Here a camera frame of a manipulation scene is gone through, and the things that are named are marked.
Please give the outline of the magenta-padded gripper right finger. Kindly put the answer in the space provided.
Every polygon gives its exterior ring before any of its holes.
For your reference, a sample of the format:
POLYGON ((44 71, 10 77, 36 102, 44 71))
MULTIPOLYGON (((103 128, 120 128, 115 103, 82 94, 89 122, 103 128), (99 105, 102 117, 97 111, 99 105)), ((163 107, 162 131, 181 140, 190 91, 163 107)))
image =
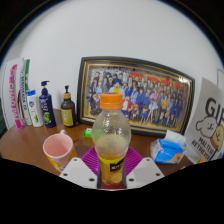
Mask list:
POLYGON ((140 188, 164 177, 152 158, 143 158, 132 148, 127 151, 123 172, 126 189, 140 188))

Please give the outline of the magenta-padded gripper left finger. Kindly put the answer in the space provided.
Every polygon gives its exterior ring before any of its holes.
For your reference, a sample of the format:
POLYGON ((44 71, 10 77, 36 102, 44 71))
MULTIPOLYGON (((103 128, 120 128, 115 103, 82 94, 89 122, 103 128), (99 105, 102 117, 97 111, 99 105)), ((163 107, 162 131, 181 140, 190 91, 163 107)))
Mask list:
POLYGON ((95 148, 91 148, 80 158, 74 157, 60 174, 60 177, 78 186, 96 189, 99 170, 97 153, 95 148))

